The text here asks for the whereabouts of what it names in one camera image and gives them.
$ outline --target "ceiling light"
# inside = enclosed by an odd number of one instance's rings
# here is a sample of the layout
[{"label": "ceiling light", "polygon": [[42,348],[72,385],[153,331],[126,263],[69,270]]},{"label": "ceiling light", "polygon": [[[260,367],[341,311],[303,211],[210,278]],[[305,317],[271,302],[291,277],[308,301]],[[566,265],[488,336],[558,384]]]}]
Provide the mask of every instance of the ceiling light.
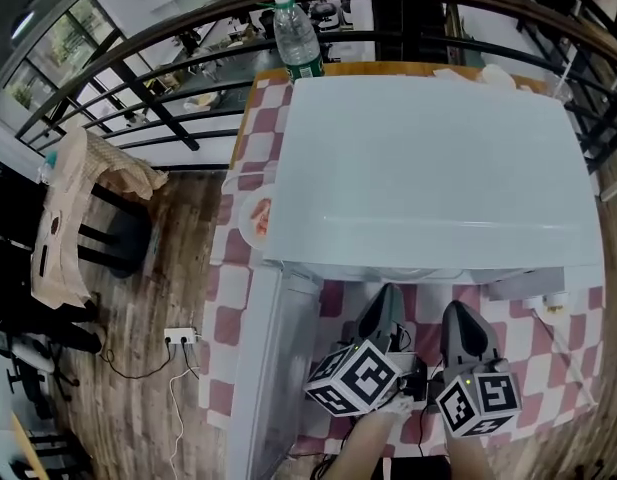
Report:
[{"label": "ceiling light", "polygon": [[15,21],[15,31],[12,33],[12,39],[15,39],[19,34],[23,32],[23,30],[28,26],[33,16],[35,15],[35,11],[30,11],[26,15],[22,15],[22,17],[18,18]]}]

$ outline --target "black railing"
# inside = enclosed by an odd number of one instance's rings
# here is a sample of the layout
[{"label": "black railing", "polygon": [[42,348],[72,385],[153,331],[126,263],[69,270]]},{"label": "black railing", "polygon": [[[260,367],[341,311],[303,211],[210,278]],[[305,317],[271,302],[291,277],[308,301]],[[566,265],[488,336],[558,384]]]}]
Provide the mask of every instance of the black railing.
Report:
[{"label": "black railing", "polygon": [[[131,90],[139,99],[140,103],[120,109],[112,114],[97,119],[89,119],[86,127],[101,127],[107,121],[115,117],[119,117],[128,111],[136,111],[150,109],[157,116],[156,120],[149,121],[134,128],[126,128],[117,131],[104,133],[103,137],[110,139],[119,137],[134,132],[164,126],[169,129],[169,133],[161,138],[150,138],[148,140],[135,141],[125,143],[122,147],[130,149],[134,147],[150,146],[159,143],[169,143],[174,141],[184,142],[191,150],[199,148],[198,142],[211,137],[234,136],[237,130],[223,130],[217,132],[202,132],[190,133],[181,123],[207,119],[211,117],[221,117],[227,115],[236,115],[243,113],[243,108],[229,109],[214,109],[205,112],[195,112],[191,114],[172,115],[164,106],[165,103],[172,101],[180,101],[190,96],[196,96],[204,93],[224,91],[248,87],[252,84],[252,80],[233,80],[222,81],[210,85],[205,88],[195,88],[188,90],[175,91],[173,93],[155,96],[148,91],[144,85],[145,82],[156,79],[162,75],[186,70],[192,66],[207,63],[213,60],[224,59],[225,57],[241,56],[251,52],[270,50],[276,48],[274,39],[255,39],[234,48],[224,48],[219,51],[203,53],[191,58],[187,58],[178,62],[174,62],[167,66],[160,67],[149,73],[141,76],[136,76],[128,67],[125,59],[134,55],[141,50],[167,40],[184,31],[194,27],[199,27],[206,23],[212,23],[220,19],[231,17],[235,14],[243,14],[258,8],[258,4],[270,2],[271,0],[219,0],[214,4],[192,11],[188,14],[178,16],[176,18],[166,20],[153,27],[150,27],[139,34],[126,40],[121,45],[108,51],[100,58],[94,60],[86,66],[82,72],[74,79],[67,82],[57,93],[52,96],[44,105],[42,105],[35,114],[25,123],[25,125],[17,132],[17,138],[24,141],[26,144],[35,148],[40,154],[50,147],[52,144],[60,140],[60,137],[53,138],[50,141],[41,143],[39,140],[49,131],[60,129],[62,123],[74,117],[75,115],[84,115],[88,112],[88,108],[98,101],[102,101],[112,95],[115,95],[124,90]],[[463,6],[476,7],[494,11],[503,15],[510,16],[514,19],[522,20],[524,26],[529,27],[532,32],[532,26],[539,26],[543,29],[555,31],[560,37],[566,38],[570,44],[575,47],[585,50],[589,54],[594,54],[595,58],[603,59],[605,63],[612,66],[617,72],[617,49],[611,48],[604,42],[600,42],[598,38],[590,32],[581,23],[562,16],[554,11],[528,0],[419,0],[426,2],[451,3],[461,4]],[[542,56],[532,55],[526,52],[517,51],[511,48],[506,48],[497,44],[476,41],[463,37],[448,37],[446,35],[429,35],[422,31],[417,32],[417,37],[410,37],[412,29],[394,31],[350,31],[350,32],[326,32],[318,34],[318,39],[322,43],[337,43],[337,42],[355,42],[355,41],[372,41],[377,44],[392,44],[401,46],[403,56],[403,45],[407,43],[409,52],[413,52],[414,59],[411,57],[407,60],[417,60],[417,51],[423,51],[427,48],[455,48],[464,51],[475,51],[479,53],[489,53],[500,57],[506,57],[516,61],[520,61],[529,65],[537,66],[546,71],[552,72],[558,76],[562,76],[567,70],[566,64],[562,58],[555,60],[549,52],[542,52]],[[93,98],[92,100],[77,106],[75,110],[66,114],[63,118],[58,119],[47,126],[44,131],[30,136],[28,133],[33,125],[42,121],[46,122],[46,114],[55,106],[60,104],[64,99],[72,97],[75,91],[83,87],[86,82],[92,80],[98,73],[105,69],[114,70],[121,78],[122,83],[103,94]],[[586,74],[569,70],[567,81],[574,83],[580,87],[583,92],[581,98],[565,105],[565,109],[571,113],[576,122],[579,123],[577,137],[580,141],[582,152],[586,155],[589,169],[594,171],[608,158],[608,156],[617,148],[617,93],[604,83],[602,77],[599,79],[593,77],[591,79]]]}]

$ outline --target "plate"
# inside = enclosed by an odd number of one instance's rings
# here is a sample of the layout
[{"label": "plate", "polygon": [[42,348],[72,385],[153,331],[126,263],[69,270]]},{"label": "plate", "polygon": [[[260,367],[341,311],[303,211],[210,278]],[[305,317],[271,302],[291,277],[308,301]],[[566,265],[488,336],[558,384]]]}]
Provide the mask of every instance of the plate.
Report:
[{"label": "plate", "polygon": [[241,210],[239,210],[239,232],[241,236],[244,237],[246,243],[258,251],[264,250],[266,237],[259,236],[255,232],[255,223],[250,216],[252,212],[255,211],[255,207],[259,201],[265,198],[272,199],[274,187],[275,186],[272,184],[259,187],[246,198],[244,204],[241,205]]}]

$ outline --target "food on plate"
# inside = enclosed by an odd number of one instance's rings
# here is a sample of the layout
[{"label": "food on plate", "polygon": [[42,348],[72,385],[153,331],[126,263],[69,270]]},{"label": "food on plate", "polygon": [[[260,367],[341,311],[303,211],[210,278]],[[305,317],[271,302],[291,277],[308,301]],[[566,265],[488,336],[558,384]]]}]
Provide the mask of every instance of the food on plate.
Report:
[{"label": "food on plate", "polygon": [[271,203],[272,201],[269,197],[263,198],[250,214],[250,219],[253,221],[257,236],[265,237],[266,233],[268,233],[268,217],[270,216]]}]

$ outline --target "water bottle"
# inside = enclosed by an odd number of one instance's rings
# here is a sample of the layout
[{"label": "water bottle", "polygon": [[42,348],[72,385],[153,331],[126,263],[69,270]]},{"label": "water bottle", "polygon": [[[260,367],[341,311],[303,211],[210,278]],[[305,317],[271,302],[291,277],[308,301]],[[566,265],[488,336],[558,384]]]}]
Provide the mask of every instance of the water bottle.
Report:
[{"label": "water bottle", "polygon": [[290,81],[323,76],[319,41],[308,16],[294,0],[275,0],[275,39]]}]

